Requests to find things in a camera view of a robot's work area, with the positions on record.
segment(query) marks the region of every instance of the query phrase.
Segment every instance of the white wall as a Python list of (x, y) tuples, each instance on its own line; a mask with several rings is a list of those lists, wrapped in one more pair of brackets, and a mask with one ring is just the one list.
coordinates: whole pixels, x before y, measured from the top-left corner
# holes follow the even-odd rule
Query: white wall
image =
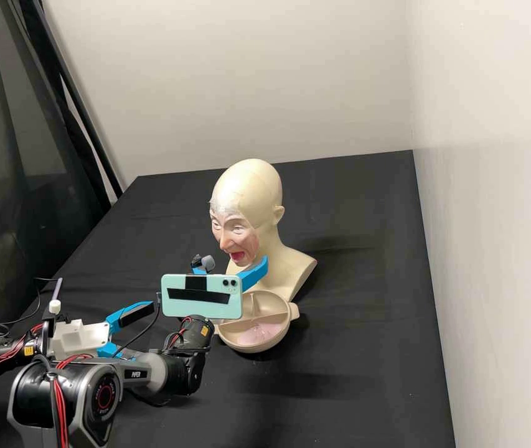
[(531, 2), (412, 2), (415, 161), (459, 448), (531, 447)]
[(404, 0), (44, 0), (123, 187), (410, 148)]

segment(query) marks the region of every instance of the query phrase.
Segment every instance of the mannequin open mouth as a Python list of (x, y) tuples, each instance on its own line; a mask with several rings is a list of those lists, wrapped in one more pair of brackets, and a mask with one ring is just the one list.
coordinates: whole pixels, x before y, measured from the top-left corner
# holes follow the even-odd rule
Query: mannequin open mouth
[(245, 256), (245, 253), (242, 252), (242, 251), (241, 252), (232, 252), (230, 254), (230, 258), (232, 258), (232, 260), (234, 262), (238, 262), (238, 261), (242, 260), (244, 256)]

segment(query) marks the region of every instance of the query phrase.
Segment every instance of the mint green smartphone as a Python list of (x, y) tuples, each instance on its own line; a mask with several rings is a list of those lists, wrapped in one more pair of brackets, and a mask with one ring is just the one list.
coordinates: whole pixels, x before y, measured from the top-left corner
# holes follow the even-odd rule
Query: mint green smartphone
[(242, 280), (237, 276), (165, 274), (161, 278), (161, 297), (166, 316), (242, 317)]

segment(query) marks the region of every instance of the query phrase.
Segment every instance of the mannequin ear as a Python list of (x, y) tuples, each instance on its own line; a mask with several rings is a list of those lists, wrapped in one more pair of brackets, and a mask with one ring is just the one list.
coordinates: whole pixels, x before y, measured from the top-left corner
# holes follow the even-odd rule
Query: mannequin ear
[(273, 224), (274, 225), (278, 225), (278, 223), (282, 219), (282, 216), (284, 216), (284, 211), (285, 211), (285, 208), (282, 205), (276, 205), (273, 208), (273, 216), (274, 216)]

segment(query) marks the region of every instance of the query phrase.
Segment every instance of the white knob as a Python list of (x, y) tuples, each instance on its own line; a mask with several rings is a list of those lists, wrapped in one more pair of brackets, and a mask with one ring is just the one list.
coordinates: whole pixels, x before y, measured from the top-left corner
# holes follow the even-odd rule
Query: white knob
[(58, 314), (62, 308), (62, 302), (57, 299), (49, 301), (49, 312), (51, 314)]

